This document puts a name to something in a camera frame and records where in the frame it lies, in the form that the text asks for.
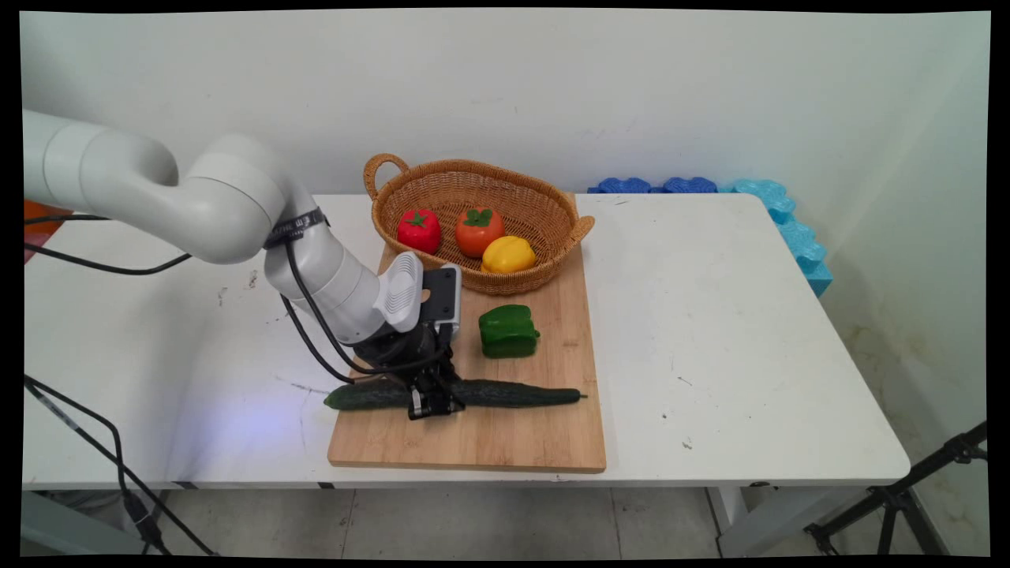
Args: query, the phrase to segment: white table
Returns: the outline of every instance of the white table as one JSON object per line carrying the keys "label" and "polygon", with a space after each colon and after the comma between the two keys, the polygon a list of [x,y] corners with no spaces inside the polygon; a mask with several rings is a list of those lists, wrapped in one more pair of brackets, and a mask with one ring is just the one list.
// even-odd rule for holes
{"label": "white table", "polygon": [[[383,242],[368,196],[317,199],[337,238],[375,270]],[[908,472],[756,198],[579,195],[578,206],[597,221],[583,251],[607,451],[600,474],[331,467],[336,412],[322,398],[337,383],[285,317],[263,254],[232,266],[190,260],[148,277],[36,255],[24,269],[25,372],[116,423],[127,464],[153,488],[722,487],[727,555]],[[112,221],[67,223],[47,247],[127,267],[180,254]],[[22,489],[116,486],[111,463],[25,397]],[[68,412],[111,447],[99,424]],[[753,482],[805,488],[740,517],[728,488]]]}

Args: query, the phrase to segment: black cable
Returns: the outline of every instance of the black cable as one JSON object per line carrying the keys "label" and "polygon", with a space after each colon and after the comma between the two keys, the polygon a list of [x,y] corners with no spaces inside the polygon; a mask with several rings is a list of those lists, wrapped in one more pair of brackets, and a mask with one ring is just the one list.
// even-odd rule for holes
{"label": "black cable", "polygon": [[316,321],[322,327],[323,333],[326,334],[326,339],[329,340],[330,345],[336,350],[336,353],[343,359],[343,362],[347,364],[348,367],[358,371],[363,375],[384,375],[386,373],[398,373],[402,371],[412,371],[414,369],[430,365],[435,361],[438,361],[444,354],[445,348],[442,347],[434,352],[431,356],[421,359],[419,361],[414,361],[412,363],[406,363],[403,365],[395,365],[393,367],[383,367],[381,369],[367,369],[361,365],[355,363],[347,354],[343,352],[343,348],[340,347],[340,343],[336,341],[333,337],[333,332],[326,324],[326,319],[322,316],[322,312],[319,311],[319,306],[316,305],[315,300],[312,299],[312,294],[309,294],[308,288],[305,287],[305,282],[302,281],[302,275],[298,271],[298,264],[295,262],[295,247],[291,241],[284,244],[284,247],[288,254],[288,265],[291,267],[291,274],[295,277],[295,283],[298,284],[298,289],[302,292],[302,297],[312,308],[312,314],[315,315]]}
{"label": "black cable", "polygon": [[330,375],[333,375],[345,383],[355,384],[354,379],[341,375],[336,369],[330,367],[329,363],[326,363],[326,360],[322,358],[319,351],[316,350],[314,345],[312,345],[312,340],[309,339],[308,334],[305,333],[305,327],[302,326],[301,320],[298,319],[298,314],[295,313],[295,308],[292,307],[291,302],[287,297],[285,297],[284,294],[281,294],[281,301],[284,302],[284,309],[288,310],[288,315],[291,316],[291,321],[294,322],[295,329],[298,329],[298,335],[302,337],[302,341],[305,342],[305,346],[309,348],[309,351],[312,353],[312,357],[315,357],[316,361],[318,361],[324,369],[329,371]]}
{"label": "black cable", "polygon": [[[53,411],[53,413],[59,416],[64,421],[64,423],[71,427],[72,430],[77,432],[78,435],[80,435],[81,438],[85,440],[85,442],[91,444],[95,448],[99,448],[101,445],[97,440],[95,440],[90,434],[85,432],[84,429],[79,427],[77,422],[71,419],[70,416],[65,414],[63,410],[61,410],[56,404],[53,403],[53,401],[48,399],[48,397],[38,392],[38,390],[35,388],[37,384],[38,381],[35,381],[34,379],[32,379],[27,375],[24,376],[24,388],[26,388],[28,392],[31,393],[32,396],[38,399],[38,401],[41,402],[43,406]],[[90,410],[88,410],[88,415],[94,417],[95,419],[98,419],[100,422],[102,422],[103,425],[111,427],[112,422],[109,422],[108,420],[106,420],[104,417],[102,417],[97,413],[93,413]],[[112,459],[112,461],[116,464],[116,473],[117,473],[117,479],[119,481],[119,491],[122,493],[123,497],[123,506],[126,508],[126,512],[129,513],[129,517],[133,520],[133,525],[136,527],[136,530],[140,533],[140,538],[144,541],[144,543],[150,544],[164,555],[172,556],[172,553],[169,552],[167,548],[165,548],[165,543],[162,542],[162,532],[158,529],[157,525],[152,523],[150,515],[147,514],[147,509],[146,507],[143,506],[143,502],[140,501],[139,498],[136,497],[136,495],[130,493],[129,489],[126,488],[126,481],[123,477],[124,472],[123,472],[123,461],[122,461],[122,445],[120,444],[119,441],[119,432],[115,429],[115,427],[111,427],[109,430],[112,431],[112,441],[115,445],[116,454],[114,458],[111,456],[106,456],[106,457]]]}
{"label": "black cable", "polygon": [[[107,459],[109,459],[114,464],[116,464],[116,467],[119,468],[119,470],[120,470],[120,475],[125,474],[126,477],[129,477],[130,480],[133,481],[133,483],[135,483],[136,486],[139,487],[140,490],[144,492],[144,494],[146,494],[148,497],[150,497],[150,500],[155,502],[155,505],[157,507],[161,508],[162,510],[164,510],[165,514],[167,514],[169,516],[169,518],[171,518],[172,522],[175,523],[176,526],[179,527],[179,529],[187,537],[189,537],[189,539],[191,541],[193,541],[193,543],[196,544],[196,546],[198,546],[200,548],[200,550],[202,550],[208,556],[220,556],[219,554],[217,554],[214,551],[210,550],[210,548],[208,548],[207,545],[203,544],[203,541],[201,541],[196,535],[194,535],[193,532],[190,531],[189,527],[186,527],[186,525],[182,520],[180,520],[179,517],[176,516],[176,514],[174,512],[172,512],[172,509],[170,509],[162,501],[162,499],[154,491],[152,491],[149,487],[147,487],[143,483],[143,481],[140,481],[140,479],[136,476],[136,474],[133,473],[132,470],[130,470],[128,467],[126,467],[126,464],[123,463],[123,460],[122,460],[121,447],[119,445],[119,431],[116,429],[115,424],[113,424],[112,422],[110,422],[108,419],[106,419],[104,416],[102,416],[98,412],[95,412],[95,411],[87,408],[86,406],[84,406],[82,404],[79,404],[78,402],[75,402],[73,399],[69,398],[68,396],[66,396],[66,395],[58,392],[57,390],[55,390],[55,389],[53,389],[53,388],[50,388],[50,387],[48,387],[48,386],[46,386],[46,385],[38,382],[38,381],[36,381],[35,379],[29,377],[27,374],[24,375],[24,388],[26,388],[28,390],[28,392],[30,392],[35,398],[37,398],[38,401],[41,402],[46,408],[48,408],[54,414],[56,414],[57,416],[59,416],[60,419],[62,419],[74,432],[76,432],[78,436],[80,436],[81,438],[83,438],[88,444],[90,444],[92,447],[94,447],[96,450],[98,450],[103,456],[105,456]],[[112,440],[113,440],[113,442],[116,445],[117,455],[112,455],[112,453],[109,452],[104,446],[102,446],[101,443],[99,443],[97,440],[95,440],[94,438],[92,438],[91,435],[89,435],[87,432],[84,431],[84,429],[82,429],[74,420],[72,420],[69,416],[67,416],[67,414],[65,414],[57,405],[55,405],[45,395],[43,395],[40,392],[38,392],[39,390],[43,390],[43,391],[52,394],[53,396],[55,396],[59,400],[62,400],[62,401],[66,402],[67,404],[70,404],[74,408],[77,408],[78,410],[84,412],[85,414],[91,416],[92,418],[95,418],[96,420],[98,420],[99,422],[101,422],[103,425],[105,425],[106,428],[108,428],[112,432]],[[125,481],[122,481],[120,479],[120,484],[121,484],[120,485],[120,489],[126,491],[126,489],[125,489],[125,487],[126,487]],[[126,491],[126,493],[128,495],[130,495],[130,497],[132,497],[132,499],[135,499],[135,500],[127,499],[125,501],[124,504],[126,504],[127,510],[129,511],[129,509],[131,508],[131,506],[134,506],[136,503],[139,503],[139,498],[136,497],[136,495],[134,495],[133,493],[131,493],[129,491]],[[153,519],[153,517],[150,515],[146,515],[144,518],[141,519],[141,522],[146,522],[146,523],[149,523],[149,524],[154,524],[154,519]],[[152,543],[152,546],[154,546],[155,548],[159,548],[159,543]],[[171,555],[172,554],[167,549],[163,550],[164,548],[165,548],[164,545],[161,545],[161,548],[159,548],[159,551],[162,552],[162,554],[164,554],[164,555]]]}
{"label": "black cable", "polygon": [[119,268],[117,266],[109,266],[88,261],[85,259],[79,259],[77,257],[72,257],[70,255],[65,255],[63,253],[50,251],[48,249],[39,247],[37,245],[32,245],[30,243],[25,243],[24,248],[29,251],[34,251],[39,255],[53,257],[54,259],[60,259],[62,261],[67,261],[69,263],[73,263],[76,265],[86,266],[88,268],[93,268],[95,270],[101,270],[104,272],[111,272],[113,274],[124,274],[126,276],[148,276],[150,274],[158,274],[159,272],[162,272],[163,270],[168,270],[191,257],[191,255],[189,254],[183,255],[181,257],[176,257],[175,259],[172,259],[171,261],[163,265],[156,266],[155,268]]}
{"label": "black cable", "polygon": [[73,215],[45,215],[44,217],[32,217],[30,219],[24,219],[24,224],[43,223],[46,221],[107,221],[107,220],[109,220],[109,217],[75,213]]}

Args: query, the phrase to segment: tripod stand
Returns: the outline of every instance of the tripod stand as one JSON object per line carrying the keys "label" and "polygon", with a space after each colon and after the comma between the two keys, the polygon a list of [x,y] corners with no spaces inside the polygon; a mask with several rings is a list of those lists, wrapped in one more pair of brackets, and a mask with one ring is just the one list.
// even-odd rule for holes
{"label": "tripod stand", "polygon": [[804,532],[814,538],[817,542],[817,548],[822,553],[837,555],[838,551],[831,545],[831,536],[883,506],[884,527],[881,529],[877,554],[890,553],[891,538],[894,535],[894,524],[898,518],[898,511],[905,514],[905,519],[908,520],[908,526],[924,554],[943,554],[922,511],[908,490],[950,462],[968,464],[972,460],[980,459],[988,463],[989,453],[978,447],[987,439],[987,421],[984,420],[967,433],[958,434],[946,441],[942,448],[912,466],[911,471],[905,477],[887,487],[871,487],[871,494],[867,498],[845,509],[824,526],[810,525],[804,529]]}

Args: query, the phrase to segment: blue foam block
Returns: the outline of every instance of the blue foam block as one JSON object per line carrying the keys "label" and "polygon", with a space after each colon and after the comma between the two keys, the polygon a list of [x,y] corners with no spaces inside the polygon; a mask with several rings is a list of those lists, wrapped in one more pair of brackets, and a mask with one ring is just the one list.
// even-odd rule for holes
{"label": "blue foam block", "polygon": [[793,253],[796,263],[800,265],[803,274],[810,274],[822,264],[827,250],[820,243],[814,241],[814,238],[817,236],[814,229],[796,219],[777,226],[782,238],[786,240],[789,251]]}
{"label": "blue foam block", "polygon": [[589,193],[648,193],[651,187],[652,184],[640,178],[607,178],[599,186],[589,188]]}
{"label": "blue foam block", "polygon": [[831,276],[831,271],[824,266],[824,263],[819,263],[817,268],[805,276],[807,277],[807,283],[810,284],[810,288],[813,289],[814,294],[816,294],[818,298],[824,293],[824,290],[827,290],[828,285],[834,281],[834,277]]}
{"label": "blue foam block", "polygon": [[749,193],[758,196],[775,222],[784,224],[793,218],[796,202],[786,197],[786,188],[771,180],[737,180],[724,193]]}
{"label": "blue foam block", "polygon": [[653,187],[650,193],[716,193],[715,183],[705,178],[670,178],[663,187]]}

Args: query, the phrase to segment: cucumber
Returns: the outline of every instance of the cucumber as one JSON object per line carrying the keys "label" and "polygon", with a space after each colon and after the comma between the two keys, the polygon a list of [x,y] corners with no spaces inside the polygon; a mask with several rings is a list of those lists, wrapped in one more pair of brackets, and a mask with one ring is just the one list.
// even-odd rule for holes
{"label": "cucumber", "polygon": [[[582,398],[576,388],[540,388],[522,383],[476,379],[448,383],[465,404],[500,408],[529,408],[571,404]],[[373,379],[343,385],[326,396],[323,403],[337,410],[371,410],[404,407],[410,394],[392,379]]]}

